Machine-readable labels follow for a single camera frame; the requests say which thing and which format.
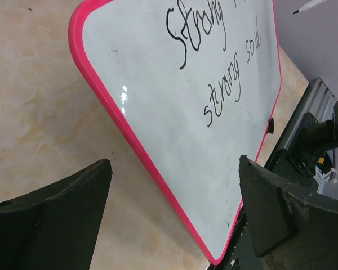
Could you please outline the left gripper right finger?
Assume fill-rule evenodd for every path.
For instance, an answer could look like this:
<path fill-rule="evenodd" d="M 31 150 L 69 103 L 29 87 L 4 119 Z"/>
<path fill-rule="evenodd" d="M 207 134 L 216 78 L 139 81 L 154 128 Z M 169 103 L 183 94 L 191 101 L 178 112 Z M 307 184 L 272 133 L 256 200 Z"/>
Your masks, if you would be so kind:
<path fill-rule="evenodd" d="M 264 269 L 338 269 L 338 200 L 242 155 L 240 189 L 254 253 Z"/>

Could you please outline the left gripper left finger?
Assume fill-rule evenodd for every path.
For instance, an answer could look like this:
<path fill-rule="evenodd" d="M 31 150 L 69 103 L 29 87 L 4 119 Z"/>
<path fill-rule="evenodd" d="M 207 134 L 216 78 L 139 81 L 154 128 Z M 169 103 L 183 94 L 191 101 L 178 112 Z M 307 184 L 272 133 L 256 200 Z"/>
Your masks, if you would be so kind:
<path fill-rule="evenodd" d="M 111 179 L 101 159 L 0 202 L 0 269 L 89 269 Z"/>

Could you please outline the whiteboard with pink frame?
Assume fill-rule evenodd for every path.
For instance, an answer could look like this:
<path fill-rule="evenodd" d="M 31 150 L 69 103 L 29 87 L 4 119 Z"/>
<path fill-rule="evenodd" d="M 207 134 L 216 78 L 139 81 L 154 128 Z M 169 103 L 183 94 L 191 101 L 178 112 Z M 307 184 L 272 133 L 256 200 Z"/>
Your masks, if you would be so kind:
<path fill-rule="evenodd" d="M 72 58 L 211 264 L 281 90 L 273 1 L 83 1 Z"/>

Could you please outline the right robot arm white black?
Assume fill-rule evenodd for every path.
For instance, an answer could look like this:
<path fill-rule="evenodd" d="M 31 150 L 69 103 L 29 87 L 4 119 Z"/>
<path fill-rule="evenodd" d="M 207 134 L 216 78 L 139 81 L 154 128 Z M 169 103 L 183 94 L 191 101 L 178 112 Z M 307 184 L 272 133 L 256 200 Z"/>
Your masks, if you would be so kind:
<path fill-rule="evenodd" d="M 338 148 L 338 101 L 333 107 L 332 119 L 302 129 L 296 143 L 296 147 L 317 157 Z"/>

